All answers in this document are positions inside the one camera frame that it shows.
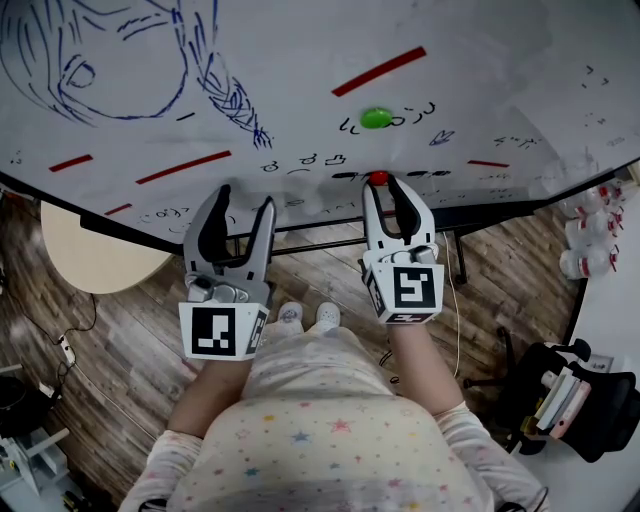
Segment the red line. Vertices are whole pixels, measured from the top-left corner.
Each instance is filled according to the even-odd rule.
[[[62,162],[61,164],[49,167],[49,170],[51,172],[58,172],[73,165],[83,164],[85,162],[88,162],[89,160],[93,160],[93,157],[91,155],[79,156],[78,158],[74,158],[73,160],[67,160],[66,162]]]
[[[469,160],[468,164],[473,165],[488,165],[489,167],[504,167],[505,169],[509,167],[509,164],[498,164],[496,162],[483,162],[482,160]]]
[[[184,171],[185,169],[189,169],[190,167],[195,167],[196,165],[206,164],[207,162],[213,162],[214,160],[219,160],[221,158],[226,158],[231,156],[231,151],[223,151],[222,153],[216,153],[215,155],[205,156],[204,158],[198,158],[198,160],[192,160],[191,162],[186,162],[184,164],[176,165],[175,167],[171,167],[169,169],[165,169],[164,171],[157,172],[152,174],[151,176],[147,176],[146,178],[139,179],[136,181],[138,185],[144,185],[145,183],[149,183],[150,181],[157,180],[158,178],[163,178],[164,176],[168,176],[169,174],[173,174],[174,172]]]
[[[338,96],[344,96],[348,92],[357,89],[361,85],[366,84],[367,82],[371,82],[371,80],[375,80],[379,76],[384,75],[385,73],[390,73],[391,71],[398,69],[399,67],[404,66],[405,64],[409,64],[414,60],[420,59],[422,57],[426,57],[427,52],[422,46],[418,46],[413,50],[408,51],[407,53],[403,53],[402,55],[398,55],[397,57],[376,66],[369,71],[362,73],[360,76],[355,77],[352,80],[349,80],[347,83],[342,84],[337,89],[331,91],[333,94]]]
[[[118,206],[117,208],[114,208],[113,210],[109,210],[108,212],[105,212],[105,215],[113,215],[114,213],[118,213],[121,212],[122,210],[126,210],[127,208],[131,208],[131,203],[127,203],[127,204],[123,204],[122,206]]]

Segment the pajama sleeve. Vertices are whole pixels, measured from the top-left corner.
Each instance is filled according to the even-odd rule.
[[[447,444],[487,484],[498,506],[513,502],[529,512],[550,510],[546,489],[491,439],[489,432],[464,402],[439,414],[435,420]]]
[[[162,511],[178,482],[193,468],[202,439],[166,430],[153,445],[147,466],[120,505],[120,512]]]

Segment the green magnet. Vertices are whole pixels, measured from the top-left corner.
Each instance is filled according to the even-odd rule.
[[[386,108],[370,108],[360,118],[360,124],[368,130],[377,130],[391,124],[393,114]]]

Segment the round table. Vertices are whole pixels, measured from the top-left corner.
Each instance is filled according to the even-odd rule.
[[[56,270],[69,284],[89,293],[115,293],[144,281],[172,254],[149,249],[80,227],[80,216],[43,202],[42,234]]]

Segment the white slipper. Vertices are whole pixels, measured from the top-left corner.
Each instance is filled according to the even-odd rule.
[[[316,311],[316,324],[329,329],[340,326],[340,309],[333,302],[323,302]]]
[[[285,302],[278,310],[278,322],[290,324],[302,322],[302,306],[297,302]]]

